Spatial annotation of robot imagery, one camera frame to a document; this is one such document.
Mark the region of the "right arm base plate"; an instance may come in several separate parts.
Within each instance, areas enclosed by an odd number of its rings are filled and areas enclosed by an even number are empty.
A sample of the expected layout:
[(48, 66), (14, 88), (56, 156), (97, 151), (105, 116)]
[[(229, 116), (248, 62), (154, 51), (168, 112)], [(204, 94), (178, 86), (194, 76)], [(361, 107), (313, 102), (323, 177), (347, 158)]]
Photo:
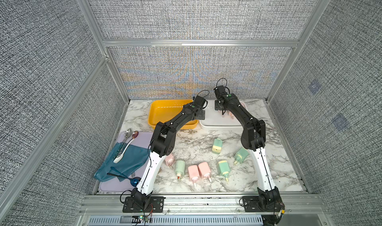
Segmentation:
[(245, 212), (282, 212), (285, 205), (280, 201), (266, 199), (264, 196), (243, 196), (241, 205)]

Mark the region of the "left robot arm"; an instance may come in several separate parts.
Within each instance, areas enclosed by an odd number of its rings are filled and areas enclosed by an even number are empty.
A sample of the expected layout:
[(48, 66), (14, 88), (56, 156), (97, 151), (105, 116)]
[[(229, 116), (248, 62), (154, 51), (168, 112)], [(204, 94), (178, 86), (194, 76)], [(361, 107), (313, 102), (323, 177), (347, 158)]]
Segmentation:
[(149, 142), (148, 163), (143, 178), (134, 189), (136, 192), (132, 194), (133, 196), (141, 194), (143, 197), (148, 197), (152, 194), (159, 169), (175, 147), (177, 132), (192, 120), (204, 119), (207, 105), (208, 101), (204, 98), (195, 99), (193, 102), (185, 104), (182, 110), (171, 120), (156, 124)]

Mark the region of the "white plastic storage box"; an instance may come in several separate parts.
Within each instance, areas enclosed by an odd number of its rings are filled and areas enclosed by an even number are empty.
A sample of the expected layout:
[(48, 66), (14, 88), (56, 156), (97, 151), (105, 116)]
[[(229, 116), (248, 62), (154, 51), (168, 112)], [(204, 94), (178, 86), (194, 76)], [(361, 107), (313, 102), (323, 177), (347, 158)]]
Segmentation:
[(206, 112), (205, 120), (200, 120), (201, 128), (205, 130), (242, 129), (242, 125), (237, 118), (222, 117), (222, 111), (214, 109), (214, 101), (213, 99), (208, 99), (208, 105), (204, 109)]

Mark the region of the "yellow plastic storage box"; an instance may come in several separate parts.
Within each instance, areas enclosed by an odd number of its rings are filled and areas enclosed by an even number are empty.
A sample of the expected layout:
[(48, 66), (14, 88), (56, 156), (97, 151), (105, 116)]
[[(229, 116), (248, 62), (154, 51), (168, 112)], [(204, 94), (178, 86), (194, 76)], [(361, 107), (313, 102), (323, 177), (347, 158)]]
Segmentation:
[(167, 122), (179, 114), (191, 99), (156, 100), (150, 106), (148, 124), (154, 129), (158, 122)]

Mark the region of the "pink pencil sharpener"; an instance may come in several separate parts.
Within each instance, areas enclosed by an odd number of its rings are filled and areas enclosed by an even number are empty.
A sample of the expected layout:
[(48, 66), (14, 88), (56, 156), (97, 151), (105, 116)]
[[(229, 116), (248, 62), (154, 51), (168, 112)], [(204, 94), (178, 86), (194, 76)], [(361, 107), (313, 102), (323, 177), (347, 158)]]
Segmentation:
[(243, 108), (247, 109), (247, 106), (244, 102), (240, 101), (241, 105), (243, 106)]

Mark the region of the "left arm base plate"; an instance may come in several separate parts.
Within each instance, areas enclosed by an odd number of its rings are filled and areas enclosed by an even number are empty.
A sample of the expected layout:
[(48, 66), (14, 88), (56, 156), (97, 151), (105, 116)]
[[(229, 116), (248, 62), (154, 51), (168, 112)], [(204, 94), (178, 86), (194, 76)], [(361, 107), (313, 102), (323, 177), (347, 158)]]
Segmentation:
[(165, 197), (149, 197), (146, 199), (134, 199), (126, 197), (123, 203), (123, 213), (162, 213)]

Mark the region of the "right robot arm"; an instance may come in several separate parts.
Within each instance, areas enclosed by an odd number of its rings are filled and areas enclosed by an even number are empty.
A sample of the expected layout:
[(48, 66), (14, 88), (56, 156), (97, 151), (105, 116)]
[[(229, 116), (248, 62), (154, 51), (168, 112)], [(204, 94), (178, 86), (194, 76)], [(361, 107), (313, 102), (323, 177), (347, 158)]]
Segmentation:
[(257, 175), (259, 208), (263, 211), (285, 210), (279, 189), (274, 183), (267, 163), (265, 142), (266, 126), (263, 120), (252, 116), (234, 94), (223, 93), (216, 97), (215, 108), (218, 111), (231, 112), (243, 127), (241, 143), (253, 159)]

